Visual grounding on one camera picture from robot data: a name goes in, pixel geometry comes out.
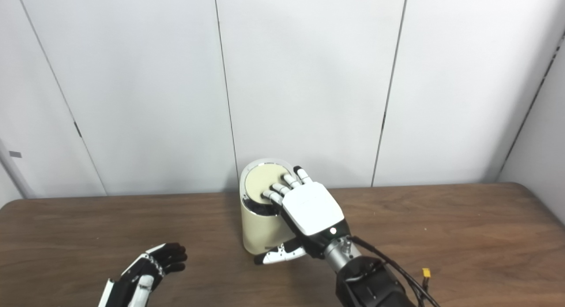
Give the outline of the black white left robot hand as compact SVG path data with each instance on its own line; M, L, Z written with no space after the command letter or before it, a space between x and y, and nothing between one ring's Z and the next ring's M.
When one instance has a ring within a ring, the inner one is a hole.
M99 307L145 307L163 278L185 270L188 256L179 243L164 243L144 251L121 273L109 278Z

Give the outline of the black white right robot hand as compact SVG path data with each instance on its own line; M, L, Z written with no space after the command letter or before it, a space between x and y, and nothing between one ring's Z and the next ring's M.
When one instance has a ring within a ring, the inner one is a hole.
M261 193L261 198L270 201L275 214L283 219L294 237L256 255L256 265L289 261L303 255L327 259L330 246L350 235L343 211L327 188L313 181L301 166L294 166L294 173L281 175L284 184L273 183Z

